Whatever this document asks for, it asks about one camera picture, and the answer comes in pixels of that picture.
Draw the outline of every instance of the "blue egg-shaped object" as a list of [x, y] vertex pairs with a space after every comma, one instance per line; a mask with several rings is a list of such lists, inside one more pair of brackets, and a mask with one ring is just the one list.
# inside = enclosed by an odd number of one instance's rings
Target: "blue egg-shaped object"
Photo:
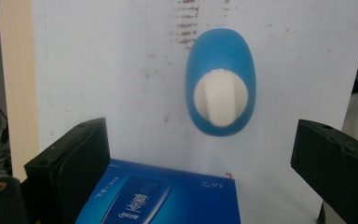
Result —
[[229, 29], [213, 29], [193, 44], [186, 66], [186, 104], [204, 133], [242, 130], [255, 107], [255, 66], [246, 41]]

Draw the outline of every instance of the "blue box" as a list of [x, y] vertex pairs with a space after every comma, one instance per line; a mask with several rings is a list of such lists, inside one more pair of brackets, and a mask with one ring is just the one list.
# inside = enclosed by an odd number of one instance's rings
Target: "blue box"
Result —
[[233, 179], [111, 160], [77, 224], [241, 223]]

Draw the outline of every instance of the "white wall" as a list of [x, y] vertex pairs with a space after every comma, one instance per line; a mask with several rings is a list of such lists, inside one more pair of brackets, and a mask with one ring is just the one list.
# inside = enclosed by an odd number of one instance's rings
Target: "white wall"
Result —
[[[232, 173], [242, 222], [314, 223], [322, 200], [290, 167], [296, 123], [340, 129], [358, 1], [34, 0], [33, 13], [41, 150], [106, 117], [113, 158]], [[244, 36], [257, 78], [251, 121], [225, 138], [197, 130], [184, 93], [189, 48], [216, 27]]]

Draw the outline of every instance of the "blue packaging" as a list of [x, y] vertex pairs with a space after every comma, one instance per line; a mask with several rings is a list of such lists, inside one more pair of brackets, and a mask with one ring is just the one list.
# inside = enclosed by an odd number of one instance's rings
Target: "blue packaging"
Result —
[[233, 179], [111, 160], [77, 224], [239, 224]]

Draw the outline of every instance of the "black device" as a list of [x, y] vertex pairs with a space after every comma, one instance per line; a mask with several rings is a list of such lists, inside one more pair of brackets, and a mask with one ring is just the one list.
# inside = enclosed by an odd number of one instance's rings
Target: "black device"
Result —
[[29, 223], [20, 182], [12, 177], [0, 177], [0, 223]]
[[26, 188], [38, 195], [40, 203], [33, 207], [41, 222], [75, 223], [109, 162], [105, 119], [93, 119], [76, 125], [26, 163]]
[[298, 122], [291, 165], [348, 224], [358, 224], [358, 141], [330, 126]]

